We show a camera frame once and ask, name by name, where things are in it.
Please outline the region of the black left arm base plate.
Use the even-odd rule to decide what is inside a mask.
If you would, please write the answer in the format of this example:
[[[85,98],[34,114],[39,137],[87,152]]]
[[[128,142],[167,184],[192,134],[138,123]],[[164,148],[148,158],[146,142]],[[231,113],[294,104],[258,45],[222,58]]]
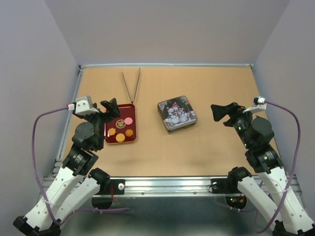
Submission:
[[[123,178],[111,178],[100,185],[96,195],[123,195],[125,193],[126,180]]]

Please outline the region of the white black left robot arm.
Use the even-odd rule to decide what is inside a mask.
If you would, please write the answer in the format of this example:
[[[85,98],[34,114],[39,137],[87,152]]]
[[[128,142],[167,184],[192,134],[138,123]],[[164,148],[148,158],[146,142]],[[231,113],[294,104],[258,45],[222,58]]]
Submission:
[[[93,168],[98,160],[95,152],[102,150],[105,125],[119,118],[117,100],[101,101],[106,109],[102,112],[90,96],[75,99],[63,110],[83,119],[72,137],[72,146],[62,162],[57,176],[43,189],[40,180],[41,198],[24,216],[18,216],[13,226],[26,236],[58,236],[63,224],[94,194],[109,190],[110,176],[99,168]]]

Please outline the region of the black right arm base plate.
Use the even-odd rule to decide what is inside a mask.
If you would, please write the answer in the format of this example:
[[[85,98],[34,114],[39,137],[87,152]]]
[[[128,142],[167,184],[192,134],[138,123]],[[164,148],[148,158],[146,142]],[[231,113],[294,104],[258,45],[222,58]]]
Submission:
[[[213,178],[208,188],[209,192],[213,194],[240,194],[237,188],[237,181],[224,178]]]

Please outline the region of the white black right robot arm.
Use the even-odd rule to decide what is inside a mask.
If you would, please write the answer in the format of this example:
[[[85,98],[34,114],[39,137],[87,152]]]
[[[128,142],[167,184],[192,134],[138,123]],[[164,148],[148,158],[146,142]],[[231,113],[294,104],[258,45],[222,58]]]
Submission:
[[[265,118],[253,116],[266,110],[266,105],[263,97],[256,97],[250,108],[235,102],[226,106],[211,105],[214,121],[229,117],[224,126],[235,129],[247,150],[248,163],[269,193],[261,189],[244,167],[233,168],[223,186],[232,193],[239,191],[244,194],[253,203],[256,212],[264,217],[267,224],[257,233],[271,229],[274,236],[313,236],[315,223],[291,187],[293,175],[286,176],[282,160],[270,145],[274,137],[272,125]]]

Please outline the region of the gold tin lid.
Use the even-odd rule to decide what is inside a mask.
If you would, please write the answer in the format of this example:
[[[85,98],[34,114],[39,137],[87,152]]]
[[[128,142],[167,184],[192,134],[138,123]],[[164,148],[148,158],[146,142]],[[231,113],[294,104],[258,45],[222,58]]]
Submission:
[[[194,126],[197,115],[185,95],[161,101],[157,111],[168,134]]]

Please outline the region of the gold square tin box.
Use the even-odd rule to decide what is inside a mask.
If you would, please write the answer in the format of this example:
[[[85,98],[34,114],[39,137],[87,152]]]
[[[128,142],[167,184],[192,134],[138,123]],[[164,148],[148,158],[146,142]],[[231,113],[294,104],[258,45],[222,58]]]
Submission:
[[[158,114],[168,134],[190,128],[196,125],[198,120],[194,111],[185,113],[182,109],[174,110],[173,108],[168,108],[167,115],[161,109],[158,109]]]

